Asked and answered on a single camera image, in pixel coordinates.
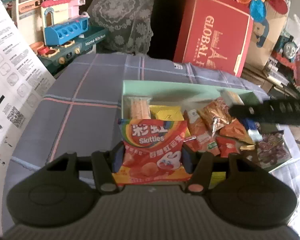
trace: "floral lace pattern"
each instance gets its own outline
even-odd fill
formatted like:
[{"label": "floral lace pattern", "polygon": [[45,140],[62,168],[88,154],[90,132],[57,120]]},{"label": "floral lace pattern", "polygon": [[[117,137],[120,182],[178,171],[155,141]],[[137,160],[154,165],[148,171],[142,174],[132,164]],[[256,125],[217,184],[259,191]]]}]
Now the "floral lace pattern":
[{"label": "floral lace pattern", "polygon": [[125,53],[144,53],[153,32],[150,18],[154,0],[93,0],[88,8],[91,24],[109,30],[105,47]]}]

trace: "gray ribbed surface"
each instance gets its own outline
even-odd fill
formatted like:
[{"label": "gray ribbed surface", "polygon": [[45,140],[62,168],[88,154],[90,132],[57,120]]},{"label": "gray ribbed surface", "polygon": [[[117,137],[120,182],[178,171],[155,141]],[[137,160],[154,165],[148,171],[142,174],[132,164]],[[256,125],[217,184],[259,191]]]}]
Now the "gray ribbed surface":
[{"label": "gray ribbed surface", "polygon": [[102,197],[83,219],[61,228],[37,229],[18,225],[8,240],[158,240],[158,239],[299,239],[287,226],[253,231],[218,218],[204,199],[184,194],[179,186],[126,186]]}]

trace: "toy kitchen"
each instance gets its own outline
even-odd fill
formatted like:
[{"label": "toy kitchen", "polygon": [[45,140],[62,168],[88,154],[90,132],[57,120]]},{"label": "toy kitchen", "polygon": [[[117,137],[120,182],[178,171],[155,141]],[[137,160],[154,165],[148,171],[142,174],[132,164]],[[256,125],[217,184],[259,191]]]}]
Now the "toy kitchen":
[{"label": "toy kitchen", "polygon": [[85,0],[15,0],[13,19],[30,48],[55,75],[74,58],[92,52],[107,30],[79,15]]}]

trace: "red box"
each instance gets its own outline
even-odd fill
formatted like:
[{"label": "red box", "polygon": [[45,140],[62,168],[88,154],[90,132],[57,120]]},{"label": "red box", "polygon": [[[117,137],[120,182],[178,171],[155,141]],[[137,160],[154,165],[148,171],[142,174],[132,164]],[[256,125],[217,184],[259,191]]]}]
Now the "red box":
[{"label": "red box", "polygon": [[223,70],[240,77],[253,19],[233,0],[187,0],[174,62]]}]

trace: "instruction sheet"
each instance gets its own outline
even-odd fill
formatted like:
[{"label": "instruction sheet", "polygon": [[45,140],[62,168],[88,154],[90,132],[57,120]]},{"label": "instruction sheet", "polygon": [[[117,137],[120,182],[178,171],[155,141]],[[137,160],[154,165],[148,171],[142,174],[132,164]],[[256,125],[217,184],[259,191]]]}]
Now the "instruction sheet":
[{"label": "instruction sheet", "polygon": [[54,81],[0,0],[0,235],[2,193],[9,160],[42,96]]}]

